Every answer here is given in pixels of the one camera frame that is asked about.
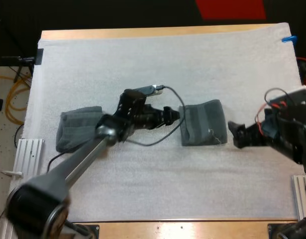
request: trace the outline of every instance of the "wooden table edge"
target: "wooden table edge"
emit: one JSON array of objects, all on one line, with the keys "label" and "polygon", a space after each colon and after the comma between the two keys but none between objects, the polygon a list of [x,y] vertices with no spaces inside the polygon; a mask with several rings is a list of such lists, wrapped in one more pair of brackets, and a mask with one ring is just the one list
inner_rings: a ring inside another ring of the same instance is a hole
[{"label": "wooden table edge", "polygon": [[104,39],[123,37],[171,36],[202,33],[219,33],[255,30],[274,24],[244,24],[216,26],[180,26],[153,28],[119,28],[119,29],[78,29],[78,30],[46,30],[42,31],[44,40],[73,40],[73,39]]}]

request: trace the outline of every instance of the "metal bracket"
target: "metal bracket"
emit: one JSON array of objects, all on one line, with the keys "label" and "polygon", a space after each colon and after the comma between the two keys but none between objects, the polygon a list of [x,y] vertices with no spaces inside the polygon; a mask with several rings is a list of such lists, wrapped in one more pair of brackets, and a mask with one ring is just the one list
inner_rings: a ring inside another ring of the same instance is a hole
[{"label": "metal bracket", "polygon": [[298,220],[306,217],[306,175],[292,176]]},{"label": "metal bracket", "polygon": [[[13,170],[2,171],[7,176],[13,176],[10,191],[31,177],[39,175],[43,144],[44,140],[42,139],[19,139]],[[7,219],[3,224],[1,238],[16,239],[17,236],[12,224]]]}]

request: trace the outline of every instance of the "red wire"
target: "red wire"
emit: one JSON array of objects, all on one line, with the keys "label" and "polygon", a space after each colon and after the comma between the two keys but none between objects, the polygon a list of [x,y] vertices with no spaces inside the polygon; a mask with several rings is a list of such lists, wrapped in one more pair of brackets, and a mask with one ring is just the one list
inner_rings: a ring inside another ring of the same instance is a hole
[{"label": "red wire", "polygon": [[260,109],[259,109],[259,111],[258,111],[258,113],[257,113],[257,115],[256,115],[256,117],[255,117],[255,119],[257,119],[256,120],[256,123],[257,123],[257,125],[258,125],[258,129],[259,129],[259,132],[261,133],[261,135],[263,135],[263,132],[262,132],[262,129],[261,129],[261,123],[259,122],[259,113],[264,109],[264,107],[267,105],[267,103],[264,103],[261,107],[260,107]]},{"label": "red wire", "polygon": [[280,109],[280,106],[277,104],[271,104],[273,107]]},{"label": "red wire", "polygon": [[306,57],[297,57],[297,60],[306,61]]}]

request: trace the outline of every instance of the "black background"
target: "black background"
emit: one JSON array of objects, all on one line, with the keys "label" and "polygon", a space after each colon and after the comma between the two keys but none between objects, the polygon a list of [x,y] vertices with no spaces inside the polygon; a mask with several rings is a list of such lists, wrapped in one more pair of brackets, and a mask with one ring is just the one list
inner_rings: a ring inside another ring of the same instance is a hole
[{"label": "black background", "polygon": [[[306,0],[264,0],[267,20],[203,20],[194,0],[0,0],[0,56],[35,56],[42,30],[288,22],[306,56]],[[16,38],[23,53],[3,29]]]}]

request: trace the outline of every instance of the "black tape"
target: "black tape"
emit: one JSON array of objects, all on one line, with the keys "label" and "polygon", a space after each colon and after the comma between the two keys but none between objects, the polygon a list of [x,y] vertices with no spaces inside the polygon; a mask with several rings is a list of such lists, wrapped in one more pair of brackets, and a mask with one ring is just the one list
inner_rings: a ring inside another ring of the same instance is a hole
[{"label": "black tape", "polygon": [[35,57],[35,65],[39,66],[42,63],[42,57],[43,57],[43,48],[39,48],[37,51],[37,56]]}]

